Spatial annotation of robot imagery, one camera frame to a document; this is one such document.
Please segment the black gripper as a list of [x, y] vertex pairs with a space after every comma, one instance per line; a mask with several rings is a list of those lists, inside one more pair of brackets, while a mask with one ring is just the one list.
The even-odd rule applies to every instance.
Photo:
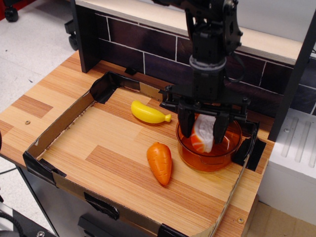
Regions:
[[162, 107], [178, 115], [181, 132], [186, 138], [191, 136], [196, 114], [215, 116], [214, 143], [220, 144], [230, 122], [246, 121], [250, 100], [225, 86], [225, 63], [191, 63], [190, 66], [192, 83], [168, 85]]

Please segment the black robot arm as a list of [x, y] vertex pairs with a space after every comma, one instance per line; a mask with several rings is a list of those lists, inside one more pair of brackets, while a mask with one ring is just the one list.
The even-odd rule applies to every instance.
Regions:
[[240, 64], [234, 51], [243, 35], [237, 24], [236, 0], [157, 0], [156, 4], [184, 10], [188, 35], [192, 41], [189, 64], [193, 70], [191, 84], [165, 88], [166, 108], [174, 108], [182, 134], [189, 138], [196, 114], [215, 116], [214, 143], [223, 141], [229, 123], [245, 121], [250, 100], [225, 87], [227, 57]]

